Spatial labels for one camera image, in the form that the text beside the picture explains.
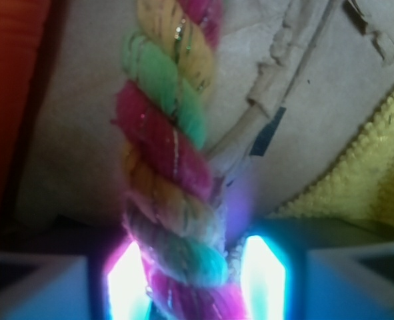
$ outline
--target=twisted rope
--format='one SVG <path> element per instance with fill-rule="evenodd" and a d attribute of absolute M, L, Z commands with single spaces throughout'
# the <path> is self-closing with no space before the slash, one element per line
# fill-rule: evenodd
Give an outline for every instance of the twisted rope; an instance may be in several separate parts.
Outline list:
<path fill-rule="evenodd" d="M 143 251 L 152 299 L 177 319 L 246 318 L 240 289 L 226 284 L 225 223 L 198 152 L 221 12 L 221 0 L 137 0 L 141 30 L 123 46 L 124 224 Z"/>

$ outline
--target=orange object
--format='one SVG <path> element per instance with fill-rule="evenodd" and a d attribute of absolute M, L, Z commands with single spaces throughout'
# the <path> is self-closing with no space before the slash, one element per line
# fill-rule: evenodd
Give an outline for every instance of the orange object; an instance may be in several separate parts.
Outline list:
<path fill-rule="evenodd" d="M 0 0 L 0 204 L 50 0 Z"/>

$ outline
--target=yellow fabric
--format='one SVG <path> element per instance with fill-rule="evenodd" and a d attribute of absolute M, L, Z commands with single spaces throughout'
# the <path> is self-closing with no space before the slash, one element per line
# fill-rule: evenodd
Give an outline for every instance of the yellow fabric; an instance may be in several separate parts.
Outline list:
<path fill-rule="evenodd" d="M 145 34 L 176 62 L 192 88 L 208 97 L 214 74 L 213 52 L 180 4 L 176 0 L 138 0 L 137 15 Z"/>
<path fill-rule="evenodd" d="M 271 217 L 326 216 L 394 226 L 394 92 L 333 170 Z"/>
<path fill-rule="evenodd" d="M 223 238 L 225 226 L 216 212 L 158 175 L 129 143 L 126 143 L 124 171 L 129 184 L 126 196 L 153 223 L 160 222 L 180 237 L 194 238 L 210 246 Z"/>

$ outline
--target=led light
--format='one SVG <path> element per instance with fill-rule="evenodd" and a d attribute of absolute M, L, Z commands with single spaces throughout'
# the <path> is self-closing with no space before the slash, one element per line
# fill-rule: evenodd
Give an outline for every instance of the led light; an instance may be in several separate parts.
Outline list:
<path fill-rule="evenodd" d="M 285 266 L 259 236 L 247 238 L 241 260 L 241 288 L 252 319 L 283 320 Z"/>
<path fill-rule="evenodd" d="M 107 291 L 112 320 L 147 319 L 151 299 L 146 294 L 147 280 L 136 242 L 120 248 L 107 273 Z"/>

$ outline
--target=yellow bumpy mat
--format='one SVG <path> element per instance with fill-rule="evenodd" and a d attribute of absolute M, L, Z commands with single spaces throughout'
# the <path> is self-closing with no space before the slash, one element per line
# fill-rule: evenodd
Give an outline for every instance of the yellow bumpy mat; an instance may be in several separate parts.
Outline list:
<path fill-rule="evenodd" d="M 394 226 L 394 92 L 332 171 L 268 217 L 332 216 Z"/>

